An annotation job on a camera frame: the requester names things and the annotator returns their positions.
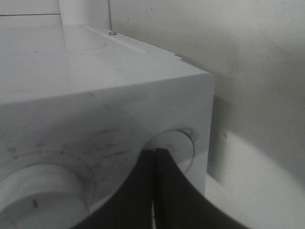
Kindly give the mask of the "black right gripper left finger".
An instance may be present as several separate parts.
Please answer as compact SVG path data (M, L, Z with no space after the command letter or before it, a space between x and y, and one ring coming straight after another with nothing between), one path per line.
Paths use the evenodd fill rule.
M75 229L151 229L155 155L142 151L124 183Z

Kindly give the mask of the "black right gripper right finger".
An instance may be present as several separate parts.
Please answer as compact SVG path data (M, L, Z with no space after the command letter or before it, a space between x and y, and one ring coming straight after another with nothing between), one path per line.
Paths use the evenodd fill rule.
M241 229L188 181L167 149L155 150L154 214L158 229Z

